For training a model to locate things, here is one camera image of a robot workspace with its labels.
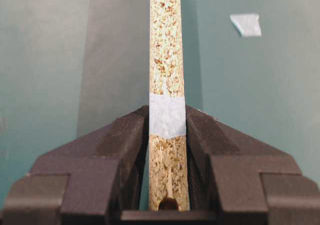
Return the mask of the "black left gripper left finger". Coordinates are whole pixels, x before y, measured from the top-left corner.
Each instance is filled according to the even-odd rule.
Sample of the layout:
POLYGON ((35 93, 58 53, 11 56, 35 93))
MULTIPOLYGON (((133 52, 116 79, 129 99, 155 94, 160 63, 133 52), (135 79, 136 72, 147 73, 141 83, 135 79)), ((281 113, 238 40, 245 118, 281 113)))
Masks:
POLYGON ((149 107, 39 156, 5 200, 4 225, 106 225, 137 208, 149 107))

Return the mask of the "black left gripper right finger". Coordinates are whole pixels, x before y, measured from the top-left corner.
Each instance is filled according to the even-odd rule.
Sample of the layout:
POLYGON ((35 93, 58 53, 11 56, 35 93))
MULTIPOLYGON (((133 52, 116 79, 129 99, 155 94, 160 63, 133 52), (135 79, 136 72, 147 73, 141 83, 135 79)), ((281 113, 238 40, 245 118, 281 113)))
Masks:
POLYGON ((223 225, 317 225, 320 190, 293 157, 186 107, 190 205, 223 225))

